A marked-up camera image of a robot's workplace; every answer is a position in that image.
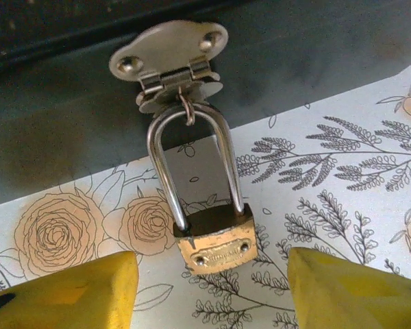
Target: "padlock shackle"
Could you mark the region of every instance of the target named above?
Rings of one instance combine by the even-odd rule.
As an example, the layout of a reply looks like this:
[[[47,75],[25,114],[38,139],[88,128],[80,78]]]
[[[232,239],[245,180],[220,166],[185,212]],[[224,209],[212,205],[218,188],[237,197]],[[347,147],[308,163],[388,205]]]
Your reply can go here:
[[[242,192],[240,190],[236,156],[234,154],[232,136],[230,134],[228,123],[224,116],[211,105],[194,103],[193,107],[195,109],[195,115],[205,119],[213,127],[218,148],[221,153],[221,159],[227,174],[234,211],[236,215],[241,216],[244,214],[244,203]],[[169,171],[166,157],[164,156],[162,133],[169,122],[185,115],[186,111],[184,107],[181,104],[174,104],[174,106],[166,109],[151,122],[147,132],[148,153],[154,168],[157,171],[169,208],[172,210],[175,223],[181,231],[187,231],[189,227],[186,215],[179,202],[177,189]]]

